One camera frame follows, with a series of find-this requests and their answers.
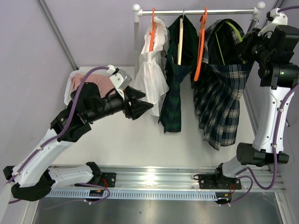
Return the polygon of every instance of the white rack post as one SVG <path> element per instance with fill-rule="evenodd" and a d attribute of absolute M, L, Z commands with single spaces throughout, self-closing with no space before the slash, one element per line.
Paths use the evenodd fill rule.
<path fill-rule="evenodd" d="M 225 14 L 252 14 L 251 23 L 249 26 L 248 31 L 251 31 L 255 25 L 256 22 L 258 22 L 259 17 L 261 15 L 262 9 L 265 8 L 264 2 L 259 2 L 257 7 L 254 7 L 253 9 L 214 9 L 214 10 L 208 10 L 207 13 L 209 15 L 213 14 L 219 14 L 219 15 L 225 15 Z M 134 14 L 134 50 L 135 50 L 135 77 L 138 73 L 139 69 L 139 17 L 144 15 L 152 15 L 153 11 L 143 11 L 140 8 L 140 5 L 134 4 L 133 5 L 133 14 Z M 205 13 L 205 10 L 167 10 L 167 11 L 155 11 L 155 15 L 203 15 Z"/>

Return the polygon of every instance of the wooden hanger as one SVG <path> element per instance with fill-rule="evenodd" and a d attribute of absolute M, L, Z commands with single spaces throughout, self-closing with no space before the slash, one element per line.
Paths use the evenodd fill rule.
<path fill-rule="evenodd" d="M 206 18 L 207 18 L 207 7 L 205 9 L 205 14 L 200 18 L 200 30 L 199 30 L 199 45 L 198 45 L 198 61 L 197 61 L 197 68 L 194 76 L 194 81 L 197 81 L 199 78 L 200 68 L 201 68 L 201 61 L 202 61 L 202 54 L 204 52 L 204 45 L 205 45 L 205 29 L 206 29 Z"/>
<path fill-rule="evenodd" d="M 154 37 L 155 37 L 155 30 L 156 30 L 156 23 L 154 22 L 154 17 L 155 17 L 155 8 L 153 8 L 153 13 L 151 15 L 151 22 L 153 28 L 151 29 L 150 34 L 150 43 L 149 43 L 149 51 L 153 51 L 154 48 Z"/>
<path fill-rule="evenodd" d="M 185 11 L 183 11 L 183 17 L 179 20 L 179 41 L 178 41 L 178 65 L 181 65 L 182 61 L 182 48 L 183 48 L 183 21 L 184 21 Z"/>

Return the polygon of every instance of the folded pink towel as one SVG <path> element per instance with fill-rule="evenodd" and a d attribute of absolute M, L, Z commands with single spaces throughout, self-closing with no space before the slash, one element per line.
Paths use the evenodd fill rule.
<path fill-rule="evenodd" d="M 72 91 L 75 91 L 80 85 L 84 75 L 76 74 L 71 78 L 72 82 Z M 109 77 L 101 76 L 101 75 L 90 75 L 87 80 L 87 83 L 96 83 L 100 90 L 101 97 L 104 97 L 111 89 L 114 88 Z"/>

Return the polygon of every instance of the orange hanger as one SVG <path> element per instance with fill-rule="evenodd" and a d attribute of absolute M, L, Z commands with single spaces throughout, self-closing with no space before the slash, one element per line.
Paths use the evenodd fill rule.
<path fill-rule="evenodd" d="M 198 45 L 198 61 L 197 61 L 197 68 L 194 76 L 194 81 L 197 81 L 199 78 L 200 68 L 201 68 L 201 61 L 202 61 L 202 54 L 204 52 L 204 45 L 205 45 L 205 29 L 206 29 L 206 17 L 207 17 L 207 7 L 205 9 L 205 14 L 200 18 L 200 30 L 199 30 L 199 45 Z"/>
<path fill-rule="evenodd" d="M 156 30 L 156 23 L 154 22 L 154 16 L 155 16 L 155 8 L 153 8 L 153 13 L 151 15 L 151 22 L 152 22 L 152 30 L 150 34 L 150 43 L 149 43 L 149 51 L 153 51 L 154 48 L 154 37 L 155 37 L 155 30 Z"/>

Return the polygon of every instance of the gray floor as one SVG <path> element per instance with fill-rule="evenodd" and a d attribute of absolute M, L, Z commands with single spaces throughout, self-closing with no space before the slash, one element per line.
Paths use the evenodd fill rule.
<path fill-rule="evenodd" d="M 44 198 L 34 224 L 282 224 L 274 193 L 251 193 L 231 207 L 204 201 L 117 200 L 88 205 Z"/>

